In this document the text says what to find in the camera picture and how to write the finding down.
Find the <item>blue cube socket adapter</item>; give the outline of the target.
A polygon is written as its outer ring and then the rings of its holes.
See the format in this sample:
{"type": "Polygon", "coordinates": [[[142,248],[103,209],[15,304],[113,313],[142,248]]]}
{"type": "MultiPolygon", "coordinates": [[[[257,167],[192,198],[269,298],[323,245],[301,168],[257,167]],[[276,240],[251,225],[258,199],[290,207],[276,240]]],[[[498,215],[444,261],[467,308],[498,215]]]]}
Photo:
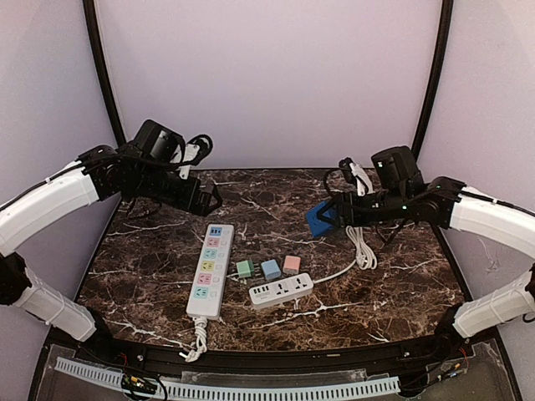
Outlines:
{"type": "Polygon", "coordinates": [[[329,224],[328,222],[322,221],[318,218],[318,212],[327,204],[328,202],[324,200],[305,214],[305,218],[313,238],[326,236],[334,229],[332,224],[329,224]]]}

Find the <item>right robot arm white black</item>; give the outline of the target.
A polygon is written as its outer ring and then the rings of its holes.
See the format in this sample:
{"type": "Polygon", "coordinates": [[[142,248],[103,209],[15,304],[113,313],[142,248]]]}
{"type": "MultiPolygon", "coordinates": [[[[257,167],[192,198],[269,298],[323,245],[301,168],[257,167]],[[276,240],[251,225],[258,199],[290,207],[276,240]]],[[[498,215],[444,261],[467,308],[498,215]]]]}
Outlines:
{"type": "MultiPolygon", "coordinates": [[[[374,226],[380,222],[425,221],[443,229],[468,232],[534,256],[534,214],[483,194],[459,180],[438,177],[407,196],[401,190],[357,195],[336,192],[316,213],[331,226],[374,226]]],[[[509,322],[534,310],[534,270],[507,285],[449,307],[436,326],[442,343],[458,347],[489,327],[509,322]]]]}

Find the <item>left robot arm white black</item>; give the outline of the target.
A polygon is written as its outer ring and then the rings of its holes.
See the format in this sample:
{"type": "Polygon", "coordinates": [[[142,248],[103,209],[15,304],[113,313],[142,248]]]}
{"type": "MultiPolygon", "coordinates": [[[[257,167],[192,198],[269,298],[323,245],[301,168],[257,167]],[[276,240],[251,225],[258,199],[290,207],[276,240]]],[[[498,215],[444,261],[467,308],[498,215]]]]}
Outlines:
{"type": "Polygon", "coordinates": [[[199,141],[194,156],[176,161],[176,150],[129,142],[113,149],[89,150],[60,172],[1,206],[1,304],[20,307],[45,324],[84,343],[110,332],[97,312],[71,301],[26,265],[17,249],[29,238],[72,212],[119,194],[145,197],[196,216],[222,205],[213,184],[203,185],[179,169],[197,165],[208,155],[199,141]]]}

